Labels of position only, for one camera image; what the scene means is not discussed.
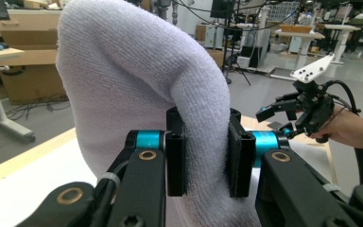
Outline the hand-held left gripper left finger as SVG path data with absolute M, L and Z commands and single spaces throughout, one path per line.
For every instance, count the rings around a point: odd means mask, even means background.
M 130 148 L 161 150 L 166 160 L 167 195 L 181 197 L 186 194 L 185 132 L 176 107 L 166 111 L 166 129 L 132 130 L 126 138 Z

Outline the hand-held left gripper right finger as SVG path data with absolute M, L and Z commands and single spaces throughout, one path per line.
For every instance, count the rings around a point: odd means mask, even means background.
M 230 196 L 246 198 L 252 169 L 261 166 L 262 156 L 270 149 L 289 147 L 283 131 L 247 131 L 241 125 L 241 112 L 231 109 L 226 165 Z

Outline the lilac printed towel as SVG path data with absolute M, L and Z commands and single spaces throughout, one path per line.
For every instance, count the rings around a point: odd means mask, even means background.
M 166 226 L 260 226 L 254 201 L 229 193 L 230 94 L 200 44 L 126 0 L 70 0 L 58 36 L 57 69 L 81 153 L 97 177 L 129 131 L 164 129 L 175 107 L 187 132 L 187 194 L 168 200 Z

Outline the black tripod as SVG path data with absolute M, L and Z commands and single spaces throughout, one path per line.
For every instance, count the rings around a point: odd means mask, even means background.
M 239 50 L 236 46 L 236 39 L 242 38 L 243 32 L 247 29 L 244 26 L 233 23 L 231 19 L 226 20 L 224 26 L 223 52 L 224 60 L 221 66 L 221 71 L 228 85 L 232 83 L 229 78 L 229 73 L 232 71 L 233 63 L 237 59 Z

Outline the wooden crate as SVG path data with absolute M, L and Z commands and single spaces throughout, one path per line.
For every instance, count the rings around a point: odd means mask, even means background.
M 282 32 L 289 33 L 310 33 L 312 30 L 311 26 L 302 26 L 302 25 L 280 25 L 280 29 Z

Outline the black monitor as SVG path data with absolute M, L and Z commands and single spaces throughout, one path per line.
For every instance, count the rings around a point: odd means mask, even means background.
M 213 0 L 210 17 L 219 19 L 231 19 L 235 0 Z

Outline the large cardboard box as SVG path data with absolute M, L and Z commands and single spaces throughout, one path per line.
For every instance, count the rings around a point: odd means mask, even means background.
M 0 77 L 14 105 L 67 100 L 56 68 L 56 30 L 2 30 L 6 44 L 23 51 L 15 59 L 0 61 L 8 71 Z

